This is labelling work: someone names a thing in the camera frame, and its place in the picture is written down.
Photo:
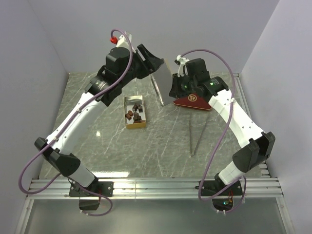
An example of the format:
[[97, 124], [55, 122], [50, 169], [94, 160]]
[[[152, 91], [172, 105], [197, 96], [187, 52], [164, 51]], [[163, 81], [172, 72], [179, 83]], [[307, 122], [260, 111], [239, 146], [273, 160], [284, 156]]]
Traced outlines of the silver tin lid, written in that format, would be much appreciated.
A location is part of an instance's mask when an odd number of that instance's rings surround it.
[[173, 78], [166, 60], [162, 59], [161, 65], [151, 73], [150, 77], [160, 105], [166, 106], [172, 103], [175, 99], [169, 96], [169, 92], [172, 88]]

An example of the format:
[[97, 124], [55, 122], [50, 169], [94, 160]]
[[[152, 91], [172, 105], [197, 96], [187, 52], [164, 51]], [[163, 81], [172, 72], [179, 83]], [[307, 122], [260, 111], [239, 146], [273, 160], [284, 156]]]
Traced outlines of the silver metal tweezers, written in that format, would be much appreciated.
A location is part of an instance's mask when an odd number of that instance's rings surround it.
[[193, 113], [190, 113], [189, 122], [188, 122], [189, 124], [189, 157], [190, 158], [194, 157], [197, 154], [200, 142], [203, 138], [204, 132], [208, 124], [208, 116], [207, 116], [201, 128], [200, 134], [198, 136], [195, 136], [195, 133], [193, 132], [194, 128], [193, 128], [192, 118], [193, 118]]

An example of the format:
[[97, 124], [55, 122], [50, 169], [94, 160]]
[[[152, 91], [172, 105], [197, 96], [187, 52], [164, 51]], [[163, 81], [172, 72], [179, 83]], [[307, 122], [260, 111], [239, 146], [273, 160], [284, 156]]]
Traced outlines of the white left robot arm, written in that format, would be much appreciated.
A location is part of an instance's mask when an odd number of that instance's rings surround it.
[[106, 55], [99, 69], [82, 93], [78, 103], [46, 138], [35, 141], [36, 148], [61, 175], [78, 183], [87, 196], [98, 190], [97, 177], [73, 155], [72, 150], [98, 116], [121, 95], [122, 88], [133, 79], [143, 79], [156, 72], [164, 60], [150, 53], [143, 44], [136, 49], [123, 34], [111, 37], [115, 47]]

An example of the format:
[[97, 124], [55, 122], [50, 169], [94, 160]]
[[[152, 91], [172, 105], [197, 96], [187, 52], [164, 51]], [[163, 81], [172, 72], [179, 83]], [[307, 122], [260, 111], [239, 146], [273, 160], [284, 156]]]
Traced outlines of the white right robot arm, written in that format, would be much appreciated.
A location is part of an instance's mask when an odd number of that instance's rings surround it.
[[221, 77], [210, 77], [205, 61], [201, 58], [189, 60], [178, 55], [178, 72], [173, 74], [169, 95], [182, 98], [196, 94], [203, 98], [227, 123], [235, 135], [240, 150], [232, 161], [215, 177], [215, 190], [225, 195], [232, 182], [250, 169], [266, 161], [272, 152], [275, 136], [258, 127], [233, 97], [232, 89]]

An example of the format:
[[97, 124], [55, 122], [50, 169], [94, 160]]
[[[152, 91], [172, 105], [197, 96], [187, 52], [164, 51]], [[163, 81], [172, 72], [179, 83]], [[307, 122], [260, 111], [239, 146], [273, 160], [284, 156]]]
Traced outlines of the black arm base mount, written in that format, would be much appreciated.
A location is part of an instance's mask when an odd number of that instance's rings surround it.
[[[201, 189], [201, 196], [208, 197], [213, 196], [222, 189], [224, 185], [221, 181], [217, 180], [205, 180]], [[240, 181], [236, 181], [233, 185], [227, 188], [225, 191], [219, 194], [219, 196], [228, 196], [228, 195], [243, 195], [243, 190]]]

